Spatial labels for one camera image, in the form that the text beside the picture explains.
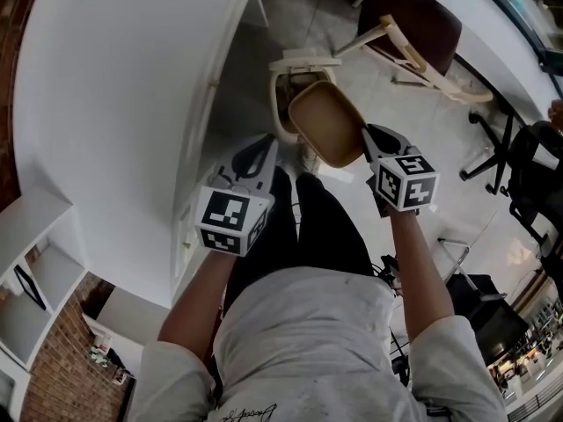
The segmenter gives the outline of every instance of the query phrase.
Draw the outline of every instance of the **desk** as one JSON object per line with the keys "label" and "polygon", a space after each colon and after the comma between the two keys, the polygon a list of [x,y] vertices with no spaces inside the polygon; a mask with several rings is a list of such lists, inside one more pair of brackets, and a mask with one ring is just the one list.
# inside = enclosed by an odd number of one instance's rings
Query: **desk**
{"label": "desk", "polygon": [[463,23],[457,53],[515,108],[524,122],[547,118],[559,98],[528,41],[491,0],[437,0]]}
{"label": "desk", "polygon": [[138,378],[143,349],[157,340],[168,312],[117,287],[96,319],[86,314],[83,318],[94,334],[112,338],[112,348],[125,368]]}
{"label": "desk", "polygon": [[22,193],[41,183],[72,202],[91,270],[164,307],[186,266],[175,233],[245,9],[263,18],[260,0],[35,0],[21,46]]}

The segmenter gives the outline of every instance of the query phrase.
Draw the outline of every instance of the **shoe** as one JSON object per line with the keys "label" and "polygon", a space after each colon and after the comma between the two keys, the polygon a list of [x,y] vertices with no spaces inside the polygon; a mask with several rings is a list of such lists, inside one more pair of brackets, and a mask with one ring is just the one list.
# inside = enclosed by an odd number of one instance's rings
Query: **shoe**
{"label": "shoe", "polygon": [[297,176],[302,173],[310,173],[315,177],[318,175],[320,158],[315,150],[307,143],[299,145],[299,155],[297,157],[296,172]]}

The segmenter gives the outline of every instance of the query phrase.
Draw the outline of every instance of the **hand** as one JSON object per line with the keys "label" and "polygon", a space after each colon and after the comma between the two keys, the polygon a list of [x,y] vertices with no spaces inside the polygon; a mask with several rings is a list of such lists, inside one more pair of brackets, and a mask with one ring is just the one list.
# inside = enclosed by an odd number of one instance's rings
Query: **hand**
{"label": "hand", "polygon": [[552,124],[560,131],[563,131],[563,100],[553,100],[552,107],[547,114],[552,120]]}
{"label": "hand", "polygon": [[229,263],[229,262],[234,263],[234,261],[237,259],[235,255],[218,250],[209,250],[208,256],[213,257],[214,261],[219,261],[224,263]]}
{"label": "hand", "polygon": [[393,209],[393,207],[387,203],[387,200],[382,196],[376,193],[374,193],[373,196],[376,199],[377,210],[379,211],[381,218],[384,219],[385,217],[389,217],[389,209]]}

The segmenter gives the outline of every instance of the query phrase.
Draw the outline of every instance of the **tile floor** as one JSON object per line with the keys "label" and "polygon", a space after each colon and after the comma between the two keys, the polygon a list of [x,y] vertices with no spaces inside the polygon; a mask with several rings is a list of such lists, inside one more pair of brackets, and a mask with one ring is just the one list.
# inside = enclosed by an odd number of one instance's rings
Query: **tile floor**
{"label": "tile floor", "polygon": [[[208,145],[274,130],[267,64],[281,59],[284,48],[314,47],[318,54],[329,55],[355,35],[359,11],[349,1],[263,0],[263,4],[269,29],[248,25],[238,28],[212,112]],[[338,86],[364,119],[405,135],[442,174],[435,205],[419,216],[440,272],[447,273],[451,263],[436,239],[463,240],[472,246],[464,269],[492,275],[497,288],[508,293],[508,301],[514,300],[531,278],[529,271],[538,266],[537,246],[508,213],[508,199],[485,190],[494,171],[465,183],[458,176],[460,169],[482,160],[484,149],[490,147],[482,129],[467,121],[469,111],[479,110],[497,124],[499,134],[504,116],[494,104],[462,105],[438,92],[394,86],[391,68],[363,51],[352,52],[342,60],[342,66],[334,70]],[[452,65],[450,75],[464,85],[481,86],[458,64]],[[394,254],[394,247],[391,226],[379,217],[365,185],[370,175],[361,157],[344,170],[321,170],[320,178],[362,233],[372,261],[381,264],[379,257]],[[451,251],[455,256],[461,252]],[[406,334],[400,298],[396,306],[391,328],[401,340]]]}

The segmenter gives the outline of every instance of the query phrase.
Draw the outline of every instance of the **leg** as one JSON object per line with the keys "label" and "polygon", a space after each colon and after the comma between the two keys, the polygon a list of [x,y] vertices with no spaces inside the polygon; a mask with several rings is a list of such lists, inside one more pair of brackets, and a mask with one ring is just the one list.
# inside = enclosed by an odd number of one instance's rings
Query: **leg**
{"label": "leg", "polygon": [[248,254],[238,258],[230,274],[223,312],[248,286],[269,273],[295,267],[297,259],[296,220],[291,208],[291,181],[288,174],[276,167],[271,194],[274,207],[266,227]]}
{"label": "leg", "polygon": [[373,276],[365,243],[341,204],[310,173],[297,179],[296,188],[301,206],[301,263]]}
{"label": "leg", "polygon": [[339,50],[333,52],[333,57],[338,58],[343,54],[346,54],[349,51],[359,48],[362,45],[367,44],[368,42],[371,42],[377,38],[381,38],[386,34],[387,32],[380,25],[376,26],[375,28],[372,28],[368,32],[364,33],[362,36],[358,36],[343,48],[340,48]]}

